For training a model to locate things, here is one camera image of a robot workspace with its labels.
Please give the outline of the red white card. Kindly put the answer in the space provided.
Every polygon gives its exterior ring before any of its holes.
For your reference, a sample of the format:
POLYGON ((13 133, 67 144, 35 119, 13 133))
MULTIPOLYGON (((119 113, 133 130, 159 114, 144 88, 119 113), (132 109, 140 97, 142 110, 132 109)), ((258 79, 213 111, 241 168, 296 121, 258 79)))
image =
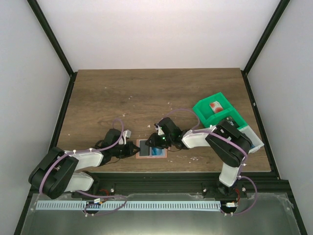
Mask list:
POLYGON ((209 104, 210 108, 212 109, 213 113, 219 113, 224 110, 222 105, 218 101, 213 101, 209 104))

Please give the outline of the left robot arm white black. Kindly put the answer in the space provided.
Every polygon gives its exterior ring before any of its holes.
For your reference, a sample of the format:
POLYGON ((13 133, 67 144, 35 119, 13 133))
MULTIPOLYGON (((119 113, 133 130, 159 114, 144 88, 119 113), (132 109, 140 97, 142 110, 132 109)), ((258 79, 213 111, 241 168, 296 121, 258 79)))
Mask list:
POLYGON ((113 157, 123 159, 137 154, 140 148, 129 141, 130 136, 130 130, 112 128, 88 150, 64 151, 54 147, 31 172, 28 182, 51 199, 64 192, 89 191, 96 180, 81 170, 106 165, 113 157))

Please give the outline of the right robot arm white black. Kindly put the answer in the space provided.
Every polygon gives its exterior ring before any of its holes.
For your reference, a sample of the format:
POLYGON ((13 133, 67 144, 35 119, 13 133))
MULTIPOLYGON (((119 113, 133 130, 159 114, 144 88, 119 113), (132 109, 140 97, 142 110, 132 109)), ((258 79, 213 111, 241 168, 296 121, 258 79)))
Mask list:
POLYGON ((145 142, 149 147, 168 149, 173 146, 177 150, 212 148, 223 162, 217 191, 224 196, 233 193, 241 168, 252 148, 252 141, 246 134, 225 119, 209 128, 181 130, 166 117, 156 123, 155 128, 156 132, 145 142))

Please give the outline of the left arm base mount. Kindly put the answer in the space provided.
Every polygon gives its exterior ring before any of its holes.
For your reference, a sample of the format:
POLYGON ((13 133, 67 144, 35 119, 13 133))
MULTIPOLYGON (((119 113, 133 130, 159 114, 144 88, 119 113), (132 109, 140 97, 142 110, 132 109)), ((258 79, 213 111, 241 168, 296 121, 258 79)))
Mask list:
POLYGON ((115 196, 112 193, 104 188, 99 182, 94 183, 91 188, 87 191, 77 190, 71 193, 73 197, 82 197, 82 198, 100 198, 100 199, 113 199, 115 196))

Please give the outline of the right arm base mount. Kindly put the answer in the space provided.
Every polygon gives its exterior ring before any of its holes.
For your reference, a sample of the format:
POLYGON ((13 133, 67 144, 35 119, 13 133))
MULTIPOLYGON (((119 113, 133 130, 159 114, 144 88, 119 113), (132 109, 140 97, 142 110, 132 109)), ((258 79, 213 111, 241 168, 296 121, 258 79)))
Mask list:
POLYGON ((246 198, 246 193, 243 192, 236 184, 227 187, 219 181, 207 181, 201 184, 202 194, 205 197, 215 199, 235 199, 246 198))

